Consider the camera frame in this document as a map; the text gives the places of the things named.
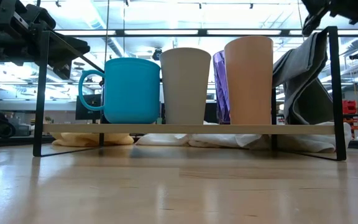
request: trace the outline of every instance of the blue mug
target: blue mug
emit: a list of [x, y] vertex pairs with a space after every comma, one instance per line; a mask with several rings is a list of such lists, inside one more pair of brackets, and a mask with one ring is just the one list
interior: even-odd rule
[[[85, 108], [104, 111], [112, 124], [150, 124], [160, 114], [160, 66], [140, 58], [115, 58], [106, 62], [106, 71], [83, 71], [78, 95]], [[84, 100], [82, 86], [88, 75], [104, 78], [102, 106]]]

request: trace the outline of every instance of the gray cloth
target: gray cloth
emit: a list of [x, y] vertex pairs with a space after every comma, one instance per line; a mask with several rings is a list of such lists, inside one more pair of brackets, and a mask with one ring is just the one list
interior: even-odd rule
[[326, 49], [327, 34], [314, 33], [274, 63], [273, 86], [284, 86], [287, 124], [318, 124], [334, 118], [333, 101], [318, 79], [328, 59]]

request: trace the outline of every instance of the black metal frame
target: black metal frame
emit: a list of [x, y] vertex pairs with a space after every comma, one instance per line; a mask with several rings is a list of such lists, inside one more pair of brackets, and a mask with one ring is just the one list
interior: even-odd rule
[[[125, 35], [123, 30], [117, 30], [117, 35], [119, 37], [147, 37], [147, 36], [186, 36], [186, 37], [233, 37], [233, 36], [244, 36], [244, 35], [208, 35], [206, 30], [199, 30], [197, 35]], [[301, 152], [292, 151], [292, 153], [302, 154], [305, 156], [313, 156], [322, 159], [329, 159], [334, 161], [344, 161], [346, 160], [346, 145], [345, 145], [345, 136], [344, 136], [344, 127], [343, 127], [343, 115], [342, 115], [342, 88], [341, 88], [341, 71], [339, 64], [339, 41], [338, 41], [338, 29], [337, 27], [331, 26], [325, 28], [322, 32], [327, 32], [329, 36], [329, 50], [330, 50], [330, 59], [331, 59], [331, 76], [332, 76], [332, 88], [333, 88], [333, 113], [334, 113], [334, 129], [335, 129], [335, 137], [336, 137], [336, 159], [315, 156], [311, 154], [305, 154]], [[268, 37], [296, 37], [297, 35], [290, 35], [289, 30], [282, 30], [280, 35], [266, 35]], [[39, 70], [39, 80], [38, 80], [38, 93], [37, 93], [37, 110], [35, 112], [35, 132], [34, 132], [34, 147], [33, 147], [33, 155], [35, 157], [44, 157], [44, 156], [53, 156], [58, 154], [70, 153], [70, 152], [78, 152], [84, 150], [91, 149], [100, 149], [103, 147], [104, 142], [104, 134], [99, 135], [99, 147], [84, 149], [84, 150], [75, 150], [68, 152], [58, 152], [52, 154], [42, 154], [42, 132], [43, 132], [43, 120], [44, 120], [44, 106], [45, 106], [45, 86], [46, 86], [46, 76], [47, 76], [47, 65], [48, 65], [48, 50], [49, 50], [49, 42], [50, 40], [54, 40], [66, 47], [73, 54], [82, 58], [85, 62], [89, 63], [92, 67], [99, 70], [100, 72], [104, 72], [101, 68], [96, 66], [93, 62], [84, 57], [79, 51], [74, 49], [64, 40], [59, 38], [55, 33], [51, 31], [43, 31], [41, 36], [41, 49], [40, 49], [40, 70]], [[272, 124], [276, 124], [276, 92], [275, 88], [272, 90]], [[272, 135], [272, 151], [277, 152], [277, 135]]]

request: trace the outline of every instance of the white cloth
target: white cloth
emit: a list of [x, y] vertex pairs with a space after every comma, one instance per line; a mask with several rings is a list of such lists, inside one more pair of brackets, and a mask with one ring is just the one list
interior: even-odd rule
[[[318, 125], [333, 125], [333, 123], [325, 122]], [[347, 123], [344, 123], [344, 132], [347, 148], [352, 139], [351, 127]], [[146, 134], [136, 144], [147, 146], [233, 147], [263, 150], [270, 149], [270, 137], [260, 134]], [[280, 149], [303, 152], [334, 152], [336, 148], [335, 135], [278, 135], [277, 144]]]

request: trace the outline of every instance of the beige cup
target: beige cup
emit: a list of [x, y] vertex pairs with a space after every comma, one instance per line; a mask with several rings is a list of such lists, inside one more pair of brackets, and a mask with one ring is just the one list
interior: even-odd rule
[[161, 54], [167, 124], [203, 124], [211, 56], [194, 48]]
[[241, 37], [224, 48], [231, 124], [271, 124], [273, 41]]

